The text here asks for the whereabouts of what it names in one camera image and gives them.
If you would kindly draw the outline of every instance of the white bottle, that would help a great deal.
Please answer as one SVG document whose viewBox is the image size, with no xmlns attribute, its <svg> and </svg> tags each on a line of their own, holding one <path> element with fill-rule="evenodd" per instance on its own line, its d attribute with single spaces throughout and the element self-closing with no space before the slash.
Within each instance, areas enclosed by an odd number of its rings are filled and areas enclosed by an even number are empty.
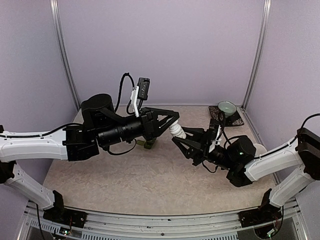
<svg viewBox="0 0 320 240">
<path fill-rule="evenodd" d="M 178 120 L 171 124 L 169 131 L 173 137 L 185 139 L 187 137 L 185 131 L 178 124 Z"/>
</svg>

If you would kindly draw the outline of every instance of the table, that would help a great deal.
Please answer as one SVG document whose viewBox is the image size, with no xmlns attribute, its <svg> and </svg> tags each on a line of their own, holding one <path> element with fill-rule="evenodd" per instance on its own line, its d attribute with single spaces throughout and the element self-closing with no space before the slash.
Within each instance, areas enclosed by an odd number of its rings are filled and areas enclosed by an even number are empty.
<svg viewBox="0 0 320 240">
<path fill-rule="evenodd" d="M 179 123 L 184 127 L 209 127 L 208 107 L 157 108 L 178 111 Z M 120 107 L 118 113 L 125 116 L 125 107 Z M 82 121 L 78 113 L 75 122 Z M 225 132 L 229 138 L 245 134 L 256 142 L 246 122 L 243 126 L 226 127 Z M 151 150 L 137 145 L 122 156 L 111 156 L 100 149 L 99 155 L 85 161 L 55 160 L 44 186 L 61 193 L 69 207 L 149 216 L 208 214 L 255 207 L 261 204 L 263 194 L 275 186 L 269 175 L 251 185 L 235 187 L 226 179 L 227 171 L 209 173 L 202 165 L 193 166 L 171 138 L 167 130 Z M 123 142 L 110 148 L 118 153 L 130 147 Z M 206 162 L 206 165 L 215 169 L 213 164 Z"/>
</svg>

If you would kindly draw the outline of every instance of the white wall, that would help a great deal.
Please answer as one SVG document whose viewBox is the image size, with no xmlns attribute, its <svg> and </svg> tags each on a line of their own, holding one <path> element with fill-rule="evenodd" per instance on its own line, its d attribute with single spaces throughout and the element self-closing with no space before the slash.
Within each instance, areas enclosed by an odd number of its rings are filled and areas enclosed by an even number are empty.
<svg viewBox="0 0 320 240">
<path fill-rule="evenodd" d="M 148 104 L 240 105 L 258 43 L 260 0 L 68 0 L 59 12 L 83 101 L 117 101 L 125 72 L 151 79 Z M 122 104 L 130 98 L 125 84 Z"/>
<path fill-rule="evenodd" d="M 267 149 L 296 135 L 320 112 L 320 1 L 273 0 L 256 84 L 248 106 Z M 320 135 L 320 117 L 306 127 Z M 280 173 L 286 177 L 289 170 Z M 297 196 L 312 240 L 319 239 L 320 183 Z"/>
<path fill-rule="evenodd" d="M 1 1 L 0 23 L 0 125 L 12 132 L 36 132 L 71 121 L 76 111 L 59 54 L 50 2 Z M 18 161 L 40 183 L 51 162 Z M 0 185 L 0 239 L 17 239 L 27 202 L 21 194 Z"/>
</svg>

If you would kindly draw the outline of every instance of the black tray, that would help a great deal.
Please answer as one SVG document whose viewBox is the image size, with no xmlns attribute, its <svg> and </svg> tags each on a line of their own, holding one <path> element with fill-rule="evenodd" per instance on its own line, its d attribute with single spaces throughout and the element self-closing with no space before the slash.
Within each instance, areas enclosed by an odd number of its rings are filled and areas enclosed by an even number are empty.
<svg viewBox="0 0 320 240">
<path fill-rule="evenodd" d="M 218 113 L 220 112 L 220 109 L 218 108 L 218 106 L 209 106 L 209 112 L 212 119 L 219 121 Z M 225 121 L 226 127 L 237 127 L 244 124 L 245 123 L 238 113 L 238 110 L 232 116 L 227 117 Z"/>
</svg>

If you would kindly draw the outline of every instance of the bowl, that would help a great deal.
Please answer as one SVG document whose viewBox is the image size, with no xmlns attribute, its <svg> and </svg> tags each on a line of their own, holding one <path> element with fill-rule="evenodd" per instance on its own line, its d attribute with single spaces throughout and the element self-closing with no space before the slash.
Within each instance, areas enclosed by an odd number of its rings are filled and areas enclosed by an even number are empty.
<svg viewBox="0 0 320 240">
<path fill-rule="evenodd" d="M 226 117 L 230 117 L 237 111 L 236 105 L 230 101 L 221 101 L 218 103 L 218 108 L 224 112 Z"/>
</svg>

